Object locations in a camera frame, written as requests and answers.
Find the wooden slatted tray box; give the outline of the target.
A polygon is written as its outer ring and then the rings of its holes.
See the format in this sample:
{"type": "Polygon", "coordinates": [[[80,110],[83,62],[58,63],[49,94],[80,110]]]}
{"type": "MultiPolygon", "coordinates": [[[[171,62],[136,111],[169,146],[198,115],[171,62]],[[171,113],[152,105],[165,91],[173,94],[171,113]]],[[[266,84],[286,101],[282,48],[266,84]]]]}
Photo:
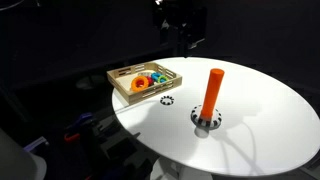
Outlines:
{"type": "Polygon", "coordinates": [[[176,88],[182,84],[181,75],[156,62],[147,62],[110,70],[107,72],[107,78],[129,105],[176,88]],[[160,73],[167,80],[154,80],[152,85],[139,92],[132,90],[132,81],[136,77],[151,76],[152,73],[160,73]]]}

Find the purple orange clamp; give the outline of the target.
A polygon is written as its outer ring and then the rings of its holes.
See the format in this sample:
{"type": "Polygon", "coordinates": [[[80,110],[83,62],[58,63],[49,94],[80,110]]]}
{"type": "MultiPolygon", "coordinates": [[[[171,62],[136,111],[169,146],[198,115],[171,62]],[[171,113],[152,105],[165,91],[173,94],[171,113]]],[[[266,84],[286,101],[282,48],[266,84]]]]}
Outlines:
{"type": "Polygon", "coordinates": [[[79,117],[65,129],[64,141],[70,143],[80,138],[80,129],[93,121],[91,112],[80,114],[79,117]]]}

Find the orange peg post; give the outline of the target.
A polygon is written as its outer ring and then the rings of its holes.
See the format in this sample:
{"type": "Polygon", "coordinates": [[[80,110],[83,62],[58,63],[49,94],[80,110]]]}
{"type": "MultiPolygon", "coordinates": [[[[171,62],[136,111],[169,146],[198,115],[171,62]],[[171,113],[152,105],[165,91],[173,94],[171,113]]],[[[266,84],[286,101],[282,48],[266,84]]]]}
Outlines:
{"type": "Polygon", "coordinates": [[[217,101],[218,93],[224,76],[222,69],[211,69],[206,89],[205,98],[203,101],[200,117],[209,121],[213,116],[214,107],[217,101]]]}

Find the white table pedestal base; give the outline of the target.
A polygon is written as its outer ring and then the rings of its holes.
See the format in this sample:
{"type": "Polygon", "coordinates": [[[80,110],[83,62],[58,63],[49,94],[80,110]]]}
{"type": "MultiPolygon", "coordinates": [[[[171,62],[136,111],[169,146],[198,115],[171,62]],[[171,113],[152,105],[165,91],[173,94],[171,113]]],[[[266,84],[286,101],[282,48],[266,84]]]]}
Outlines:
{"type": "Polygon", "coordinates": [[[153,165],[150,180],[213,180],[213,177],[210,173],[160,157],[153,165]]]}

